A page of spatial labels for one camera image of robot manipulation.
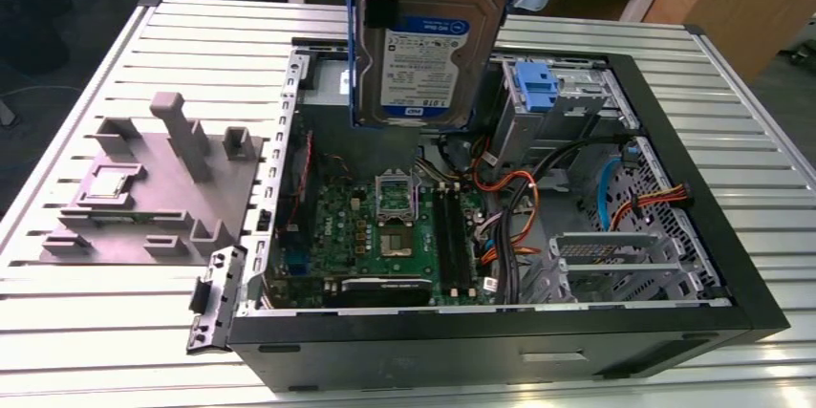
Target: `black clip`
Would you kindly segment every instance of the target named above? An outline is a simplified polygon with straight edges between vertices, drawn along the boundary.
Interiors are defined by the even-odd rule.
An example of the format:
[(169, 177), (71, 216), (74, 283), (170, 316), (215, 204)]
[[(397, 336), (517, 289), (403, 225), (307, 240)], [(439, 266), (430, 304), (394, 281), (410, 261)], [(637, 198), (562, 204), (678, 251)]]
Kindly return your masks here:
[(190, 298), (190, 310), (197, 314), (207, 312), (207, 304), (210, 303), (210, 292), (214, 289), (214, 281), (203, 281), (199, 277), (195, 280), (195, 289)]
[(638, 201), (638, 195), (635, 194), (633, 194), (631, 206), (633, 214), (635, 214), (635, 217), (638, 217), (638, 219), (643, 219), (643, 209), (641, 207), (641, 202)]

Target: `hard drive label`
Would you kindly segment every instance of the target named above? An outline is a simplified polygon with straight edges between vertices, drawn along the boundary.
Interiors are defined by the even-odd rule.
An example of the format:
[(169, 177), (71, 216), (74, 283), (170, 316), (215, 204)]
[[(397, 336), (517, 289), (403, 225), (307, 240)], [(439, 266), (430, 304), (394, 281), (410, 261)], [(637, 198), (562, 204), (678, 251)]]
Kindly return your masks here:
[(406, 16), (386, 31), (383, 109), (402, 117), (437, 117), (453, 103), (459, 67), (454, 52), (469, 40), (461, 19)]

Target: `metal work table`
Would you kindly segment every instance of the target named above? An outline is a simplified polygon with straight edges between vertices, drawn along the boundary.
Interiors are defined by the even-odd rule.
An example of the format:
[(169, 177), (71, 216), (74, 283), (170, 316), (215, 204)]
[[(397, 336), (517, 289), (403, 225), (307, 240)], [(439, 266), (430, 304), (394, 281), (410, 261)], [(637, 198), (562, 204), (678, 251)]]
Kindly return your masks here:
[(202, 267), (37, 263), (98, 153), (85, 135), (103, 116), (161, 130), (150, 98), (178, 91), (209, 133), (245, 125), (266, 136), (293, 36), (343, 38), (345, 19), (342, 8), (293, 4), (162, 0), (137, 8), (0, 224), (0, 404), (385, 406), (399, 398), (401, 406), (810, 406), (816, 175), (709, 39), (679, 26), (513, 17), (499, 46), (638, 60), (793, 324), (762, 344), (715, 351), (646, 380), (274, 395), (235, 354), (186, 356)]

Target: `floor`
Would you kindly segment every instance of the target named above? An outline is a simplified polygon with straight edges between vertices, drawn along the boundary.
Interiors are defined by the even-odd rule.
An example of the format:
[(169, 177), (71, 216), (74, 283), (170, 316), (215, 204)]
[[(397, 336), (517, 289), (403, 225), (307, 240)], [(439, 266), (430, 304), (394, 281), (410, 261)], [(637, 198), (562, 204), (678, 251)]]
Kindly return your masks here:
[[(341, 4), (342, 0), (310, 0)], [(19, 125), (0, 129), (0, 216), (13, 203), (38, 158), (73, 109), (79, 92), (39, 89), (14, 95), (21, 88), (42, 85), (85, 87), (107, 49), (131, 15), (138, 0), (74, 0), (74, 10), (55, 20), (73, 58), (46, 75), (23, 75), (0, 61), (0, 98), (19, 115)], [(816, 162), (816, 74), (795, 68), (779, 57), (753, 85), (777, 121), (802, 152)]]

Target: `latch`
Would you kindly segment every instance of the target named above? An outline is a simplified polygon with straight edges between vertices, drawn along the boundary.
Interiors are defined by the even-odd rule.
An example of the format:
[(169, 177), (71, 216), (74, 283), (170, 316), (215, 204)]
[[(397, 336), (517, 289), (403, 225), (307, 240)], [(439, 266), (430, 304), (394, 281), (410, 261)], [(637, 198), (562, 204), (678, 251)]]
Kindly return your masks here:
[(195, 313), (190, 328), (189, 354), (231, 352), (227, 336), (238, 305), (247, 249), (226, 247), (214, 252), (207, 273), (195, 281), (190, 310)]

